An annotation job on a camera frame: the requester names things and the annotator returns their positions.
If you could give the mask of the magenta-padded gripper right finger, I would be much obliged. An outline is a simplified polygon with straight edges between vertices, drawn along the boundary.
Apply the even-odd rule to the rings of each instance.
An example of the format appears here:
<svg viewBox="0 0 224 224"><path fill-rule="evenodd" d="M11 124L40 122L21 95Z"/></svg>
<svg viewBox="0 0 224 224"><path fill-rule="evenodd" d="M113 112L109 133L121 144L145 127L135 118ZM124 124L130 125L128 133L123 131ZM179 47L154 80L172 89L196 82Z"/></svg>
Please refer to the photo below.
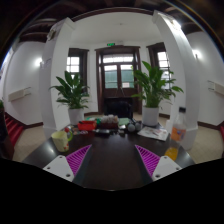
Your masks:
<svg viewBox="0 0 224 224"><path fill-rule="evenodd" d="M158 156L139 145L136 145L135 148L153 181L157 181L181 170L181 167L168 156Z"/></svg>

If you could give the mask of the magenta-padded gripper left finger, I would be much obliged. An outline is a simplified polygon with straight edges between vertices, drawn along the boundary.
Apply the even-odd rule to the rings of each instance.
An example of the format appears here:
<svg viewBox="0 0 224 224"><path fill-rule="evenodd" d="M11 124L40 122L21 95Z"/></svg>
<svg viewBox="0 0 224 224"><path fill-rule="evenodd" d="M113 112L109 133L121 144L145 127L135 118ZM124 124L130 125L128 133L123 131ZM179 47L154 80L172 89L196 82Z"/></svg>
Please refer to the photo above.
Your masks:
<svg viewBox="0 0 224 224"><path fill-rule="evenodd" d="M44 170L81 186L91 157L91 148L92 145L87 145L67 156L59 155Z"/></svg>

